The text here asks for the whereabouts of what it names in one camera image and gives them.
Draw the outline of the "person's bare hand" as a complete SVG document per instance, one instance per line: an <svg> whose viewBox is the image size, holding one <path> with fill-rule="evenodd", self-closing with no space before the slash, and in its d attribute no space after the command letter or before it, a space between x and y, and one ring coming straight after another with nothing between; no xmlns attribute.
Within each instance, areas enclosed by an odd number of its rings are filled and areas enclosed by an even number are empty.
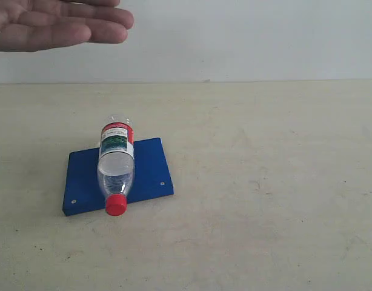
<svg viewBox="0 0 372 291"><path fill-rule="evenodd" d="M0 52L120 44L134 25L119 1L0 1Z"/></svg>

